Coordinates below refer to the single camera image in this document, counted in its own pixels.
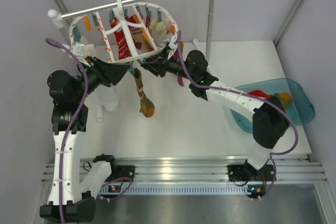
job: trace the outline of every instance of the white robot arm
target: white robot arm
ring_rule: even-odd
[[[156,76],[164,77],[167,72],[186,77],[178,59],[170,58],[169,47],[158,55],[143,60],[140,65]],[[98,85],[110,87],[116,85],[129,69],[129,65],[108,64],[97,58],[87,57],[86,74],[89,82],[89,93]],[[266,103],[244,96],[242,91],[232,89],[221,83],[218,78],[207,72],[208,63],[204,55],[191,51],[185,61],[186,68],[192,79],[201,85],[222,87],[226,91],[189,86],[191,92],[207,101],[224,105],[245,116],[253,123],[255,145],[247,158],[242,172],[245,178],[253,180],[260,175],[269,155],[277,141],[287,130],[289,123],[277,110]],[[101,186],[115,179],[117,164],[113,156],[101,155],[95,158],[94,165],[82,183],[79,182],[79,163],[83,137],[86,131],[87,107],[83,106],[71,128],[63,153],[61,143],[74,110],[78,107],[79,98],[83,95],[83,77],[71,77],[62,70],[55,71],[48,78],[49,94],[54,99],[52,117],[55,140],[55,170],[53,189],[48,203],[40,208],[40,216],[59,222],[59,205],[63,206],[63,216],[67,222],[90,222],[94,217],[95,198]],[[268,102],[282,108],[278,98],[271,96]],[[63,167],[59,169],[60,155],[63,155]],[[62,202],[59,202],[59,183],[62,183]]]

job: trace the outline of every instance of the sock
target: sock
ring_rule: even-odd
[[[131,18],[130,18],[130,22],[132,23],[135,23],[135,24],[139,24],[139,20],[137,18],[136,15],[133,15]],[[150,51],[153,51],[153,48],[151,47],[151,45],[148,43],[148,38],[147,35],[145,34],[145,32],[143,31],[142,28],[139,28],[139,27],[132,27],[132,26],[129,26],[130,30],[131,30],[131,33],[133,35],[133,41],[134,41],[134,44],[135,44],[135,47],[138,49],[138,50],[141,50],[143,52],[150,52]]]
[[[137,91],[138,91],[138,95],[140,97],[140,112],[147,118],[150,118],[154,115],[154,110],[155,110],[155,106],[154,104],[151,102],[151,100],[149,100],[146,97],[146,94],[143,91],[143,83],[142,83],[142,77],[141,77],[141,72],[138,68],[134,69],[135,74],[133,74],[133,77],[135,79],[135,83]]]

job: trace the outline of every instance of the teal clothespin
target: teal clothespin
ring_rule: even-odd
[[[75,27],[72,29],[72,34],[73,34],[73,40],[75,42],[80,42],[80,38],[82,37],[80,32],[79,32],[79,29],[77,27],[77,25],[75,25]]]
[[[93,18],[93,22],[94,22],[95,26],[99,26],[99,22],[97,20],[96,14],[92,13],[92,18]]]
[[[130,69],[128,70],[132,75],[135,76],[135,69],[134,69],[134,66],[133,66],[133,63],[130,61]]]
[[[147,5],[145,5],[145,9],[146,9],[147,17],[151,18],[151,16],[152,16],[152,11],[149,10],[149,8],[147,7]]]
[[[160,8],[158,8],[157,11],[158,11],[158,21],[161,22],[162,21],[162,17],[161,17]]]
[[[110,24],[113,24],[115,18],[113,10],[110,10],[109,17]]]
[[[124,18],[126,18],[127,17],[127,9],[124,9]]]
[[[139,5],[135,5],[135,9],[139,12],[141,18],[143,18]]]

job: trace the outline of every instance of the orange clothespin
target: orange clothespin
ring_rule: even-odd
[[[171,34],[171,33],[173,33],[173,32],[175,32],[175,26],[173,25],[173,23],[170,25],[170,27],[169,27],[169,30],[168,30],[168,34]]]
[[[88,16],[84,16],[84,23],[85,23],[85,26],[86,26],[86,29],[88,31],[91,31],[91,24],[90,24],[90,20],[89,20],[89,17]]]

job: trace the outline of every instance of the white pole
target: white pole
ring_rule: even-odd
[[[121,3],[122,5],[127,5],[127,4],[133,4],[136,2],[140,2],[140,1],[144,1],[144,0],[123,0]],[[68,19],[68,18],[73,18],[76,16],[80,16],[83,14],[87,14],[87,13],[93,13],[93,12],[97,12],[99,10],[103,10],[103,9],[112,9],[117,7],[117,2],[112,3],[112,4],[108,4],[108,5],[101,5],[101,6],[97,6],[94,8],[90,8],[90,9],[85,9],[85,10],[79,10],[77,12],[73,12],[73,13],[64,13],[64,14],[60,14],[59,15],[59,19]]]
[[[215,6],[215,0],[209,0],[208,28],[206,34],[206,49],[205,49],[205,59],[207,61],[210,61],[214,6]]]
[[[57,27],[57,29],[60,31],[60,33],[64,37],[65,41],[71,46],[68,30],[64,26],[64,23],[61,20],[59,20],[58,12],[56,10],[50,10],[48,11],[48,16],[49,18],[51,18],[52,22],[54,22],[55,26]]]

